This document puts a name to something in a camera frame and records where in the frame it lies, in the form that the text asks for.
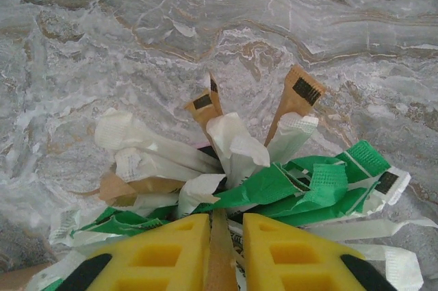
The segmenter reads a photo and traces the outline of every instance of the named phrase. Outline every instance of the gray marble surface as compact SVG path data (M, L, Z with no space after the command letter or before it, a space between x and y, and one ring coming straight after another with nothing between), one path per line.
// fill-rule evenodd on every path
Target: gray marble surface
M300 154L366 139L413 177L378 216L438 222L438 0L0 0L1 214L47 236L52 213L95 205L68 191L95 189L111 163L93 142L109 107L205 141L182 106L209 70L263 140L294 63L328 87ZM409 225L375 242L415 251L438 290L437 235ZM2 269L32 263L1 244Z

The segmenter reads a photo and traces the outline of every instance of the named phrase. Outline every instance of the pile of trash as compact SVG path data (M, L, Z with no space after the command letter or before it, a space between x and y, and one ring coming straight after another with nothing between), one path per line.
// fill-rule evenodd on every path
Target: pile of trash
M49 242L71 246L72 251L35 275L26 290L56 290L98 247L201 212L216 212L213 225L227 223L221 237L232 240L241 290L246 289L244 212L338 242L392 236L407 223L438 227L427 218L346 223L395 204L411 177L364 140L335 157L295 158L318 126L318 119L310 114L325 91L301 67L293 66L285 78L264 144L250 135L237 113L223 113L218 85L210 77L210 89L185 106L201 126L208 147L195 149L159 136L129 112L110 108L102 115L95 142L112 151L115 163L102 176L98 190L78 193L96 197L102 205L93 212L69 207L53 215ZM414 253L382 245L348 246L368 260L385 260L386 277L397 290L421 288Z

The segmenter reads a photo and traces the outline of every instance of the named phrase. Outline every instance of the marble floor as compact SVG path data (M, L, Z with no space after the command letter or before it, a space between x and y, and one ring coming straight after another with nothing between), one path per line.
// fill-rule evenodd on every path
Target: marble floor
M380 216L438 222L438 0L0 0L0 240L8 224L46 236L56 210L95 205L69 190L95 189L111 164L93 142L107 108L204 142L183 104L212 70L224 111L263 140L295 63L328 88L300 154L366 139L412 174ZM415 251L423 290L438 290L436 230L375 242ZM13 246L2 270L47 259Z

